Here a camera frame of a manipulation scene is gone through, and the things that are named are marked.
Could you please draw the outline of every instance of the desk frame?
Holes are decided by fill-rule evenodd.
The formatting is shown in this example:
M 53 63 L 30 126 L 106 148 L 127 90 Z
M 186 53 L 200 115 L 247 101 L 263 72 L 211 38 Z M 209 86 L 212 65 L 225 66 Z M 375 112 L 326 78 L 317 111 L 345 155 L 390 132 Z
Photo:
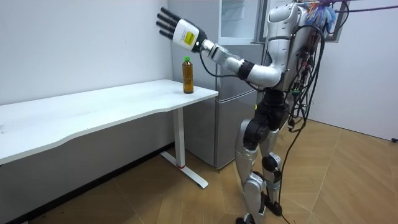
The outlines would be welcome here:
M 184 174 L 189 176 L 201 188 L 206 188 L 209 183 L 201 178 L 194 171 L 185 166 L 185 144 L 184 144 L 184 121 L 183 108 L 173 110 L 174 120 L 174 139 L 175 139 L 175 157 L 168 152 L 162 152 L 160 155 L 170 161 L 173 165 L 179 168 Z

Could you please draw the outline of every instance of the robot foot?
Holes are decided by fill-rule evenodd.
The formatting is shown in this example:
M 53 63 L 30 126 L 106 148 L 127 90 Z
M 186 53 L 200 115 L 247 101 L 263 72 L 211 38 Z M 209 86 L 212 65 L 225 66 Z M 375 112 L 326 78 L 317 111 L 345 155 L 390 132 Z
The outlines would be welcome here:
M 280 206 L 280 204 L 278 202 L 275 203 L 271 203 L 271 201 L 269 200 L 268 195 L 265 195 L 264 198 L 264 203 L 266 205 L 266 207 L 276 216 L 280 217 L 282 216 L 282 206 Z
M 253 217 L 250 214 L 247 214 L 245 217 L 247 217 L 246 222 L 244 221 L 244 218 L 237 218 L 235 224 L 255 224 Z

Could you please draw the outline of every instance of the desk surface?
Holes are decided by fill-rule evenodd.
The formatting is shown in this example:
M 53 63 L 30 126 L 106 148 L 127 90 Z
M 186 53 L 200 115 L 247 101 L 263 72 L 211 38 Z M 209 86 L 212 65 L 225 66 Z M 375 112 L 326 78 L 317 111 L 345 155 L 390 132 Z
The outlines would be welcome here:
M 182 90 L 182 83 L 157 80 L 0 106 L 0 165 L 218 95 L 197 86 L 193 94 Z

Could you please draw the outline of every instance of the robot finger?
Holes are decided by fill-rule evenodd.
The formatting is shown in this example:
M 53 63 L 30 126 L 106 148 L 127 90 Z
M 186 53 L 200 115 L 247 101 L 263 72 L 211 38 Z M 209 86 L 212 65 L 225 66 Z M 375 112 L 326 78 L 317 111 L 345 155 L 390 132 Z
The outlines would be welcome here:
M 167 10 L 165 7 L 162 7 L 162 8 L 160 9 L 160 11 L 162 11 L 164 14 L 166 14 L 167 16 L 169 16 L 170 18 L 172 18 L 172 19 L 175 20 L 176 22 L 178 22 L 178 21 L 181 19 L 181 17 L 179 17 L 178 15 L 176 15 L 176 14 L 170 12 L 170 11 Z
M 173 40 L 173 34 L 169 34 L 168 32 L 164 32 L 163 30 L 160 30 L 159 33 L 169 38 L 170 40 Z
M 160 22 L 160 21 L 156 21 L 156 25 L 158 25 L 160 28 L 163 28 L 163 29 L 165 29 L 167 31 L 170 31 L 172 34 L 174 34 L 174 31 L 175 31 L 174 27 L 168 26 L 168 25 L 166 25 L 166 24 L 164 24 L 163 22 Z
M 169 18 L 166 18 L 165 16 L 161 15 L 160 13 L 157 14 L 157 17 L 162 20 L 163 22 L 168 23 L 172 27 L 176 27 L 177 23 L 174 20 L 171 20 Z

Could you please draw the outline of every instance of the brown liquid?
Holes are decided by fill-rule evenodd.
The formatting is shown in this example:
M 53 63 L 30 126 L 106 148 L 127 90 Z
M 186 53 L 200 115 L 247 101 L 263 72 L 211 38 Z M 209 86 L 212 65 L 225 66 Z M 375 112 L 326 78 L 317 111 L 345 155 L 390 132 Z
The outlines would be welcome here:
M 182 63 L 184 93 L 193 93 L 193 70 L 191 62 Z

